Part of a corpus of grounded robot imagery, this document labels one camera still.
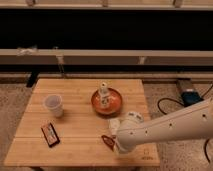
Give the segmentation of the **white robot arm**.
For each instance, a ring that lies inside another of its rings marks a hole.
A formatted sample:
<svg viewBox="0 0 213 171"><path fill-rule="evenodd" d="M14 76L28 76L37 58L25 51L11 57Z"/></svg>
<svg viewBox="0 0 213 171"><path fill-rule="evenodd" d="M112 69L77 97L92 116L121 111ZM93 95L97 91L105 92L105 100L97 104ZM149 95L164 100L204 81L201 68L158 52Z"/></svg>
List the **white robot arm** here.
<svg viewBox="0 0 213 171"><path fill-rule="evenodd" d="M116 132L116 148L129 153L145 143L209 138L213 138L213 98L148 121L138 112L128 112Z"/></svg>

